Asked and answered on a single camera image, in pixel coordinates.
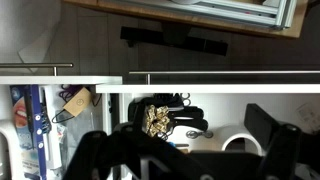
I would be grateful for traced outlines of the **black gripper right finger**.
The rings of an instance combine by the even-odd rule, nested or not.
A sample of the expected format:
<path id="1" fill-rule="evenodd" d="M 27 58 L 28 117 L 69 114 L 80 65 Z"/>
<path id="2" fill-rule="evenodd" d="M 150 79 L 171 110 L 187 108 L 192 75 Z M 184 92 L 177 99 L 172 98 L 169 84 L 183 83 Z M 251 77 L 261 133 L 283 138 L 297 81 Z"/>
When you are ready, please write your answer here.
<path id="1" fill-rule="evenodd" d="M 302 131 L 295 125 L 279 123 L 259 105 L 246 105 L 244 126 L 265 155 L 257 169 L 259 180 L 293 180 Z"/>

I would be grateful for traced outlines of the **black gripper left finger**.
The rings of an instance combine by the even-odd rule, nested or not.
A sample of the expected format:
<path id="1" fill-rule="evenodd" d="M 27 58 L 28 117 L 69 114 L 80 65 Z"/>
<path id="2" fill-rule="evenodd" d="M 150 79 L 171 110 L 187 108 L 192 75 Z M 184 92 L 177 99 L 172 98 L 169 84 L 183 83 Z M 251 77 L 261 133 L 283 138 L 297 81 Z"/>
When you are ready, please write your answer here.
<path id="1" fill-rule="evenodd" d="M 140 177 L 140 160 L 122 134 L 90 131 L 82 136 L 63 180 L 106 180 L 118 165 L 126 165 Z"/>

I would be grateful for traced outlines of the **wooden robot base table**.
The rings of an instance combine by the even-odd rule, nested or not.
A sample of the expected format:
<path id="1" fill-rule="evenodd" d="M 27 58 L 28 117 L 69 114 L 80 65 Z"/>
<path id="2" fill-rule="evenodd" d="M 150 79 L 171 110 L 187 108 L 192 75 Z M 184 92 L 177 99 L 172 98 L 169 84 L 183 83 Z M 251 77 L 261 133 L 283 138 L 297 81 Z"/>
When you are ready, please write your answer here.
<path id="1" fill-rule="evenodd" d="M 301 35 L 308 0 L 62 0 L 92 10 L 262 37 Z"/>

